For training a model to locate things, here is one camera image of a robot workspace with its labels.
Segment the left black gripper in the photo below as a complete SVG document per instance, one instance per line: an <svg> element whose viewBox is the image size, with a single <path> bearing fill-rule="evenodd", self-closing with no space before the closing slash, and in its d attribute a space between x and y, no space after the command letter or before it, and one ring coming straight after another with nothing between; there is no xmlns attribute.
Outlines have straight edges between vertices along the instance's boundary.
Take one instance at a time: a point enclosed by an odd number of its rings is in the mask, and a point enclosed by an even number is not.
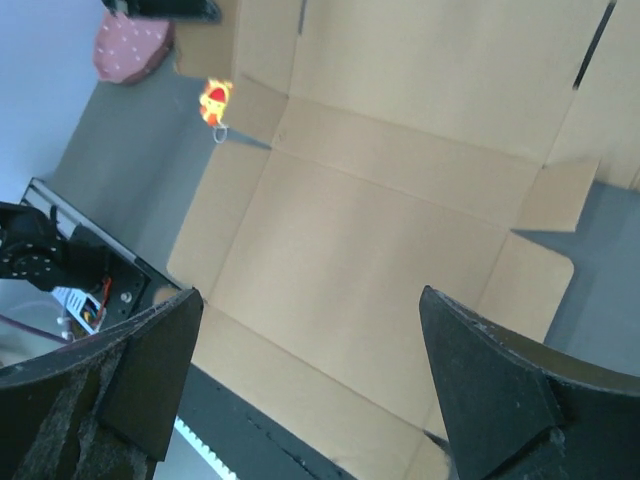
<svg viewBox="0 0 640 480"><path fill-rule="evenodd" d="M110 14L129 18L219 24L221 8L208 0L103 0Z"/></svg>

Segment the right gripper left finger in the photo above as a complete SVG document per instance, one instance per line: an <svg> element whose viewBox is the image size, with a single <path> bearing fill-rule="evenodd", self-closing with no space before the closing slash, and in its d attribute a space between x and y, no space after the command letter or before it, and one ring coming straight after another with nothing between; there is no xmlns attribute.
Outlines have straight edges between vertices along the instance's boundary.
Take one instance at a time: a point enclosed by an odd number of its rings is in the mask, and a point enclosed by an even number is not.
<svg viewBox="0 0 640 480"><path fill-rule="evenodd" d="M203 299L195 289L1 370L4 479L150 479L166 458Z"/></svg>

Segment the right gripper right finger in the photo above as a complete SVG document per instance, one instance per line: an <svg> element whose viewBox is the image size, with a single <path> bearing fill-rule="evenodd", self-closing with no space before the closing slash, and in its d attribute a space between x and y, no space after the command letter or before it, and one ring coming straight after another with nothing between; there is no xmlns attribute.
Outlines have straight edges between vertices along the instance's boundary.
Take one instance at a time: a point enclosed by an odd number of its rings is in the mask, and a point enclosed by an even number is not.
<svg viewBox="0 0 640 480"><path fill-rule="evenodd" d="M639 379L576 359L425 287L424 343L460 479L636 479Z"/></svg>

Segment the cardboard box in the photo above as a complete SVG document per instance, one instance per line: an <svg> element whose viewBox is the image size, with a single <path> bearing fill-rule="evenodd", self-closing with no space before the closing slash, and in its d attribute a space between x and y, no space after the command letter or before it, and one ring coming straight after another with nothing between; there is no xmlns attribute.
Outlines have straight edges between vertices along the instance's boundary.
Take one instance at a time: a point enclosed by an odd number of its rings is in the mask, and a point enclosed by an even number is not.
<svg viewBox="0 0 640 480"><path fill-rule="evenodd" d="M225 1L176 70L231 83L167 265L194 362L358 479L440 479L418 301L432 285L540 340L595 179L573 85L602 1Z"/></svg>

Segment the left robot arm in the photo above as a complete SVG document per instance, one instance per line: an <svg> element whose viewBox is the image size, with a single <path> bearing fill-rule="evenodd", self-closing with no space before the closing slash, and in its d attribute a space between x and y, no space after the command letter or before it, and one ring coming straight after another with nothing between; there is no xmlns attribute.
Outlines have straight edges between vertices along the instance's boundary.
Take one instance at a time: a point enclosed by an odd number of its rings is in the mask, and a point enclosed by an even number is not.
<svg viewBox="0 0 640 480"><path fill-rule="evenodd" d="M93 62L102 80L142 79L165 58L177 21L218 24L214 1L105 1L106 16L94 42ZM101 290L114 255L105 247L67 239L57 208L48 213L1 204L1 277L25 280L41 291L57 287Z"/></svg>

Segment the dark pink dotted plate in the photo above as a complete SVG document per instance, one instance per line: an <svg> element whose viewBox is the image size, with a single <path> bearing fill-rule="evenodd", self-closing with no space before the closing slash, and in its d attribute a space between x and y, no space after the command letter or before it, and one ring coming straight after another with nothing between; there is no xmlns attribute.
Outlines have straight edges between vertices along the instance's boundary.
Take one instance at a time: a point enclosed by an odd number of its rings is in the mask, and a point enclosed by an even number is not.
<svg viewBox="0 0 640 480"><path fill-rule="evenodd" d="M169 21L105 13L92 56L99 80L120 85L143 81L163 63L173 39L174 25Z"/></svg>

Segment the orange yellow flower plush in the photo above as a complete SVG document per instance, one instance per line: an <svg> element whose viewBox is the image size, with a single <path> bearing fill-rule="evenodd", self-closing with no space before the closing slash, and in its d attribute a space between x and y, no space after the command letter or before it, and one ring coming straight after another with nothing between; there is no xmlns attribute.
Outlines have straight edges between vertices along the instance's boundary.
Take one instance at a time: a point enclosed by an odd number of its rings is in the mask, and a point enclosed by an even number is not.
<svg viewBox="0 0 640 480"><path fill-rule="evenodd" d="M222 123L227 104L233 92L233 83L210 78L199 97L200 115L204 122L216 127Z"/></svg>

